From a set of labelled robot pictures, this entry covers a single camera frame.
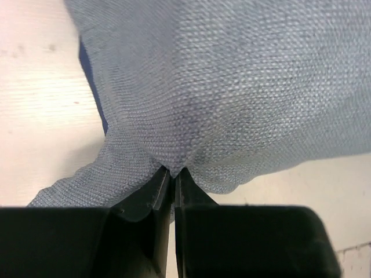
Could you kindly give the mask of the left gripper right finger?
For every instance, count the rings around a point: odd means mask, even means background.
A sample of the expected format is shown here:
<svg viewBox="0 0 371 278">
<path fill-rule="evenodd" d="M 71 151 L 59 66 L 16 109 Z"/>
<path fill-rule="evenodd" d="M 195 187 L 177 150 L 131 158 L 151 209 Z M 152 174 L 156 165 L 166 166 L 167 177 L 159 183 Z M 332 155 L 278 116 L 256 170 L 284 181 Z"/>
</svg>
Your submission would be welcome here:
<svg viewBox="0 0 371 278">
<path fill-rule="evenodd" d="M 183 169 L 174 182 L 180 277 L 340 277 L 318 215 L 305 206 L 221 205 Z"/>
</svg>

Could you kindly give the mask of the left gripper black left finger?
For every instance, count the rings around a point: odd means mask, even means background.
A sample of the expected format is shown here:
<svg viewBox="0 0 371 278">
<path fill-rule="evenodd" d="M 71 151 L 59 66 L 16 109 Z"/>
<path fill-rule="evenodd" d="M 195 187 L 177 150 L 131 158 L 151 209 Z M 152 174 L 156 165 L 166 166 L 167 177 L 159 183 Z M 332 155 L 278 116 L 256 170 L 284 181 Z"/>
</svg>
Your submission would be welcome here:
<svg viewBox="0 0 371 278">
<path fill-rule="evenodd" d="M 2 277 L 165 277 L 171 177 L 112 207 L 1 209 Z"/>
</svg>

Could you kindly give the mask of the blue pillowcase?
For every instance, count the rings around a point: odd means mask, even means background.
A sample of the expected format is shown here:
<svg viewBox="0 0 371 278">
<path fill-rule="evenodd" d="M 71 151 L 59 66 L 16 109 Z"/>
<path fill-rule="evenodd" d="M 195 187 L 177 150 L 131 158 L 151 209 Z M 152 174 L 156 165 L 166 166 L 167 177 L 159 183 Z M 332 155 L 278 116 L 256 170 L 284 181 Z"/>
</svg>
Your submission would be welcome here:
<svg viewBox="0 0 371 278">
<path fill-rule="evenodd" d="M 370 152 L 369 1 L 66 1 L 108 124 L 33 207 L 110 206 L 161 167 L 225 194 Z"/>
</svg>

